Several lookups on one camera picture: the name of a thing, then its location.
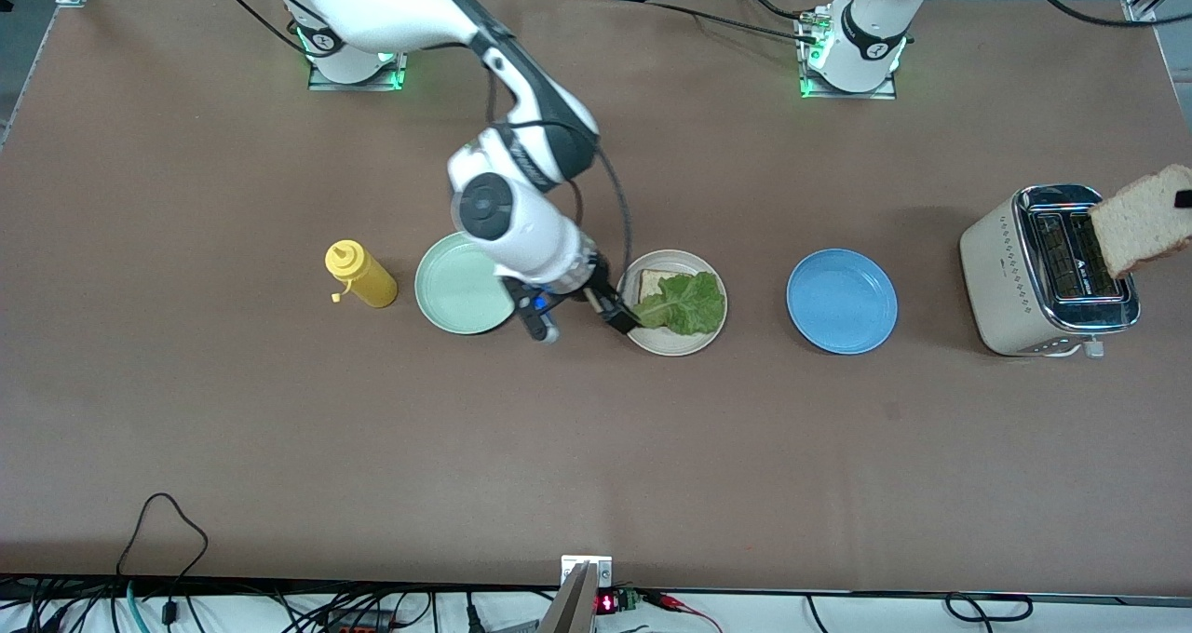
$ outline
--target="white toaster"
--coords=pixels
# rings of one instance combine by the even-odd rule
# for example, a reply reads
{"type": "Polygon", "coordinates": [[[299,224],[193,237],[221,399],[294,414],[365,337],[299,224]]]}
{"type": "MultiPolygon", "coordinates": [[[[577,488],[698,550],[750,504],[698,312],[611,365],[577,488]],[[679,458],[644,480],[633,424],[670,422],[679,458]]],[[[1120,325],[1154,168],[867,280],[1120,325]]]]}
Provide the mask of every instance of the white toaster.
{"type": "Polygon", "coordinates": [[[961,236],[961,265],[981,340],[1006,356],[1066,356],[1138,319],[1134,278],[1105,268],[1088,210],[1101,197],[1074,184],[1031,186],[961,236]]]}

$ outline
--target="green lettuce leaf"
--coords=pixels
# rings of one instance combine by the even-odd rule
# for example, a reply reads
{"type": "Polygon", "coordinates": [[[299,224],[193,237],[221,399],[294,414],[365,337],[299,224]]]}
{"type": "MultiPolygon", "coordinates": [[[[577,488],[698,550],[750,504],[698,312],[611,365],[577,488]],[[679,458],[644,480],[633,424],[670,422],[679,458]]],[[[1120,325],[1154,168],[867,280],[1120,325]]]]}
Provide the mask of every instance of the green lettuce leaf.
{"type": "Polygon", "coordinates": [[[712,273],[676,275],[658,283],[660,293],[633,308],[644,328],[671,329],[676,335],[715,333],[725,321],[725,297],[712,273]]]}

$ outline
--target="toast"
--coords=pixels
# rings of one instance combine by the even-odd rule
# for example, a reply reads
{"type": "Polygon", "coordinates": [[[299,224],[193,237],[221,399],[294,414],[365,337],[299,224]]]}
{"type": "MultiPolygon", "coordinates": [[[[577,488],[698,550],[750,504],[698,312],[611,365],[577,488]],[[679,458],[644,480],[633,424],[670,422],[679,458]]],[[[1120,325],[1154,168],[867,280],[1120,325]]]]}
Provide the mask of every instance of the toast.
{"type": "Polygon", "coordinates": [[[1138,266],[1171,256],[1192,242],[1192,210],[1177,209],[1177,193],[1192,190],[1192,169],[1168,166],[1146,175],[1089,212],[1105,267],[1124,279],[1138,266]]]}
{"type": "Polygon", "coordinates": [[[669,271],[641,271],[641,281],[638,283],[638,303],[645,300],[646,296],[662,293],[662,288],[658,286],[659,281],[678,277],[682,273],[672,273],[669,271]]]}

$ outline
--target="green plate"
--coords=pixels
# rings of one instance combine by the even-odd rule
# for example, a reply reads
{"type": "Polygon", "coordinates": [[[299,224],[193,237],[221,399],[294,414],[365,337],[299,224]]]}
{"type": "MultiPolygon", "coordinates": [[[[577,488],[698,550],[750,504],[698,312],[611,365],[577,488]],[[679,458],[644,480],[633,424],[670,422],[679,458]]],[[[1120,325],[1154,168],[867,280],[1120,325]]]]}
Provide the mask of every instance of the green plate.
{"type": "Polygon", "coordinates": [[[455,335],[497,328],[514,314],[514,302],[493,274],[496,267],[462,232],[447,235],[418,263],[418,308],[430,323],[455,335]]]}

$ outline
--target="mustard bottle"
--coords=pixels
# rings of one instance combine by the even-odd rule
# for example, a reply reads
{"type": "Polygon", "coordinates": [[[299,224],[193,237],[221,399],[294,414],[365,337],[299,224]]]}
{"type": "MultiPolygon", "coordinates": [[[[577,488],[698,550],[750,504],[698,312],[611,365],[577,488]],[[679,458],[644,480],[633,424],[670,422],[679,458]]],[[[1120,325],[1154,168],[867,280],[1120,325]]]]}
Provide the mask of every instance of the mustard bottle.
{"type": "Polygon", "coordinates": [[[344,293],[355,293],[370,308],[384,308],[397,298],[397,281],[372,254],[354,240],[341,240],[328,248],[327,271],[343,283],[341,293],[333,293],[339,303],[344,293]]]}

